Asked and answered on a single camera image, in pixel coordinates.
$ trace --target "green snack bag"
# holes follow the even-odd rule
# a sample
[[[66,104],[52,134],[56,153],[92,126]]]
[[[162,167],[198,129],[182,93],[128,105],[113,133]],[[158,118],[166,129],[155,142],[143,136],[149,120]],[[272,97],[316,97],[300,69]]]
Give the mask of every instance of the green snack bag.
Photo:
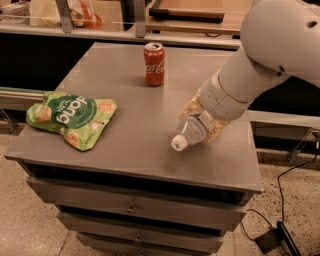
[[[81,151],[94,147],[117,109],[112,99],[90,99],[64,92],[46,92],[43,100],[28,109],[27,123],[62,134]]]

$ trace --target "black cable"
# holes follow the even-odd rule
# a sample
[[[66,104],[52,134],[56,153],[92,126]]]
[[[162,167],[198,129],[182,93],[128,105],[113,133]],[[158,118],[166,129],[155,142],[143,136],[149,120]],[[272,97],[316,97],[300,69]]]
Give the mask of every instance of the black cable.
[[[302,167],[302,166],[304,166],[304,165],[306,165],[306,164],[314,163],[314,162],[316,161],[317,157],[318,157],[318,152],[315,154],[313,160],[311,160],[311,161],[306,161],[306,162],[304,162],[304,163],[302,163],[302,164],[299,164],[299,165],[295,165],[295,166],[291,167],[290,169],[286,170],[285,172],[281,173],[281,174],[278,176],[277,180],[278,180],[279,189],[280,189],[280,194],[281,194],[281,213],[282,213],[282,222],[283,222],[283,223],[284,223],[284,221],[285,221],[285,215],[284,215],[284,196],[283,196],[283,192],[282,192],[282,187],[281,187],[281,183],[280,183],[280,178],[281,178],[283,175],[287,174],[288,172],[291,172],[292,170],[294,170],[294,169],[296,169],[296,168]]]
[[[247,211],[248,211],[248,212],[251,211],[251,212],[255,212],[255,213],[259,214],[259,215],[269,224],[269,226],[271,227],[271,230],[276,230],[275,228],[273,228],[271,222],[270,222],[265,216],[263,216],[260,212],[256,211],[255,209],[248,209]],[[246,229],[244,228],[244,225],[243,225],[242,220],[240,221],[240,225],[241,225],[241,227],[242,227],[242,230],[243,230],[245,236],[246,236],[249,240],[251,240],[252,242],[256,242],[256,240],[255,240],[254,238],[251,238],[251,237],[248,235]],[[290,256],[290,254],[286,251],[286,249],[284,248],[283,244],[281,243],[281,240],[280,240],[279,238],[278,238],[278,240],[279,240],[279,243],[280,243],[282,249],[284,250],[284,253],[282,254],[282,256]]]

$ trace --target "soda can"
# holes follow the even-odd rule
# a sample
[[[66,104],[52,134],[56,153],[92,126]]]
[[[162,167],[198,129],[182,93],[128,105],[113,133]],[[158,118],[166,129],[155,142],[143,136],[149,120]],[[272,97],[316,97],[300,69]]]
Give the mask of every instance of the soda can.
[[[160,43],[148,43],[144,47],[146,83],[160,86],[164,81],[164,48]]]

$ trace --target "bag label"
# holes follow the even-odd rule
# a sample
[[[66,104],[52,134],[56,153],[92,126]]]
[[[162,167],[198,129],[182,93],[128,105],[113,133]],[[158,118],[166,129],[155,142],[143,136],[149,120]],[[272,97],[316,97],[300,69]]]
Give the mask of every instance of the bag label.
[[[48,107],[54,113],[51,121],[70,129],[78,129],[90,123],[97,112],[93,99],[76,95],[52,99]]]

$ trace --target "white bottle cap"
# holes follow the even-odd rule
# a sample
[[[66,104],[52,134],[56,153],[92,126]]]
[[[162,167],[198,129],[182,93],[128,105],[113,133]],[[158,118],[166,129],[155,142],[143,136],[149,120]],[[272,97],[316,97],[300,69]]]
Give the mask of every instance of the white bottle cap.
[[[182,151],[188,146],[188,141],[183,135],[177,135],[172,139],[171,146],[177,151]]]

